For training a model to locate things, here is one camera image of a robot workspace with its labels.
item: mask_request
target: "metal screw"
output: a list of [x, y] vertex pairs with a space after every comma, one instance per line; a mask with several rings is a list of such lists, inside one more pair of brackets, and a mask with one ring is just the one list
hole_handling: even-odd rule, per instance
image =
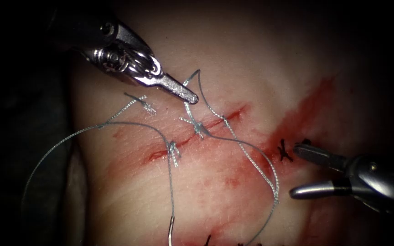
[[370, 163], [370, 170], [371, 170], [372, 172], [376, 171], [377, 168], [378, 168], [378, 167], [376, 166], [376, 163], [374, 163], [374, 162], [371, 162], [371, 163]]
[[106, 22], [100, 27], [100, 30], [103, 31], [104, 35], [109, 36], [114, 32], [114, 27], [109, 22]]
[[113, 53], [111, 56], [110, 56], [110, 59], [114, 62], [116, 62], [116, 61], [118, 61], [118, 59], [119, 59], [119, 57], [118, 57], [118, 55], [116, 54], [116, 53]]

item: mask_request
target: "dark background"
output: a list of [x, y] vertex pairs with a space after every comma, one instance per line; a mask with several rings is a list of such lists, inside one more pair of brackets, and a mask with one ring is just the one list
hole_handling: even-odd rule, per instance
[[[68, 107], [71, 51], [50, 46], [36, 21], [47, 5], [8, 6], [0, 27], [0, 244], [60, 245], [59, 215], [71, 143], [37, 170], [21, 216], [26, 180], [46, 151], [73, 132]], [[394, 4], [290, 2], [332, 23], [351, 42], [374, 49], [394, 83]], [[394, 231], [384, 244], [394, 245]]]

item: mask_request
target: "blood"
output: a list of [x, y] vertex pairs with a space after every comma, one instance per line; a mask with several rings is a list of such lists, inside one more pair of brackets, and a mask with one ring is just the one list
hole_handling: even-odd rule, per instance
[[[227, 115], [229, 124], [234, 131], [241, 131], [248, 126], [249, 138], [255, 139], [255, 145], [270, 158], [279, 177], [288, 176], [306, 164], [296, 159], [293, 154], [292, 147], [294, 143], [301, 142], [307, 138], [312, 141], [313, 145], [321, 147], [329, 137], [328, 132], [332, 126], [329, 125], [329, 122], [320, 121], [320, 117], [332, 110], [335, 103], [334, 79], [334, 77], [322, 79], [318, 86], [311, 90], [303, 100], [299, 101], [295, 108], [284, 114], [282, 120], [270, 134], [265, 134], [253, 127], [254, 123], [251, 122], [250, 115], [255, 107], [248, 102], [229, 106], [229, 108], [233, 108]], [[204, 118], [202, 123], [213, 135], [223, 137], [230, 135], [225, 123], [219, 118]], [[113, 137], [120, 140], [124, 137], [124, 132], [124, 128], [119, 128]], [[214, 153], [211, 151], [215, 148], [220, 148], [224, 144], [223, 140], [210, 138], [205, 139], [203, 144], [198, 134], [194, 132], [178, 132], [173, 136], [173, 139], [177, 139], [176, 146], [181, 154], [191, 151], [193, 154], [199, 153], [201, 156], [205, 156], [208, 160], [218, 158], [213, 156]], [[285, 151], [294, 159], [292, 163], [287, 158], [283, 158], [280, 161], [278, 145], [281, 139], [285, 139]], [[142, 156], [142, 158], [134, 158], [135, 153], [114, 158], [108, 166], [109, 178], [122, 179], [124, 175], [137, 175], [146, 170], [153, 170], [146, 167], [157, 161], [163, 161], [167, 157], [166, 147], [163, 143], [148, 144], [144, 148], [139, 149], [137, 151], [139, 153], [138, 156]], [[251, 150], [249, 154], [259, 163], [266, 175], [272, 175], [270, 166], [258, 151]], [[260, 195], [269, 197], [269, 193], [271, 194], [267, 185], [259, 186], [256, 184], [255, 180], [260, 178], [258, 171], [250, 164], [250, 161], [241, 151], [231, 155], [226, 158], [230, 159], [229, 161], [223, 159], [224, 161], [217, 162], [217, 165], [214, 165], [213, 161], [202, 164], [202, 166], [210, 170], [213, 176], [196, 183], [191, 182], [193, 185], [194, 204], [200, 207], [207, 207], [208, 210], [220, 212], [216, 216], [213, 214], [205, 215], [207, 217], [201, 216], [201, 223], [193, 227], [195, 230], [193, 232], [177, 229], [174, 236], [174, 241], [177, 245], [202, 245], [208, 234], [211, 235], [211, 243], [213, 244], [222, 246], [234, 245], [232, 244], [233, 241], [225, 238], [224, 233], [229, 231], [234, 224], [254, 224], [263, 216], [263, 211], [260, 209], [268, 209], [268, 200], [263, 198], [257, 200]], [[182, 168], [186, 168], [186, 165], [189, 164], [181, 162], [180, 165]], [[254, 206], [255, 209], [248, 210], [240, 205], [232, 206], [232, 204], [224, 200], [219, 202], [214, 200], [208, 201], [205, 199], [208, 192], [223, 192], [225, 196], [237, 196], [242, 200], [243, 204], [246, 204], [245, 201], [248, 201], [248, 204]]]

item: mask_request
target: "red blood stain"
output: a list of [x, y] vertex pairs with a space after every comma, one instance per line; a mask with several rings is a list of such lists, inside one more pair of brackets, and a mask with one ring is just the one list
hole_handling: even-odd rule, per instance
[[[295, 171], [299, 168], [299, 164], [302, 164], [296, 162], [295, 156], [293, 156], [292, 147], [296, 142], [309, 138], [314, 145], [321, 146], [326, 137], [323, 131], [326, 131], [327, 127], [320, 125], [326, 123], [318, 122], [316, 118], [323, 114], [326, 107], [330, 107], [333, 103], [333, 95], [335, 93], [334, 79], [334, 77], [322, 79], [319, 86], [301, 100], [296, 108], [285, 113], [281, 122], [269, 136], [262, 134], [262, 139], [265, 139], [265, 141], [259, 143], [257, 147], [270, 158], [273, 164], [276, 164], [275, 168], [279, 175]], [[322, 131], [321, 136], [308, 136], [309, 131], [320, 128]], [[281, 162], [280, 152], [277, 148], [280, 146], [281, 139], [285, 139], [285, 151], [295, 159], [293, 163], [286, 157]], [[251, 156], [259, 160], [259, 162], [265, 162], [264, 157], [258, 151], [252, 151]]]

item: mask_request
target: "skin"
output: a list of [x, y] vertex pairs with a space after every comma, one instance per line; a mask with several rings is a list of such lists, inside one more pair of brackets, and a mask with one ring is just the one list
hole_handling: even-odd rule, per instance
[[[251, 245], [387, 242], [378, 235], [394, 220], [355, 199], [288, 196], [294, 186], [339, 177], [296, 158], [291, 150], [295, 142], [307, 138], [347, 156], [383, 154], [393, 147], [392, 84], [368, 43], [341, 31], [326, 15], [290, 6], [145, 6], [116, 4], [114, 10], [150, 45], [165, 72], [184, 81], [200, 69], [211, 107], [226, 116], [240, 111], [231, 118], [238, 138], [263, 149], [275, 165], [279, 204]], [[187, 117], [181, 101], [155, 88], [114, 80], [82, 59], [74, 63], [71, 82], [76, 129], [110, 118], [130, 101], [126, 92], [147, 95], [157, 115], [136, 104], [117, 120], [152, 125], [169, 141], [189, 140], [179, 147], [179, 167], [172, 170], [174, 245], [204, 245], [208, 235], [208, 245], [237, 245], [256, 234], [274, 197], [250, 163], [236, 161], [244, 156], [237, 144], [200, 141], [193, 126], [179, 120]], [[189, 88], [197, 92], [197, 81]], [[191, 107], [197, 121], [212, 125], [214, 135], [232, 138], [200, 99]], [[281, 138], [293, 162], [280, 160]], [[87, 132], [78, 142], [89, 194], [85, 244], [167, 245], [168, 168], [165, 158], [152, 156], [165, 146], [160, 137], [121, 125]], [[268, 164], [253, 156], [271, 176]], [[245, 165], [244, 177], [227, 181]]]

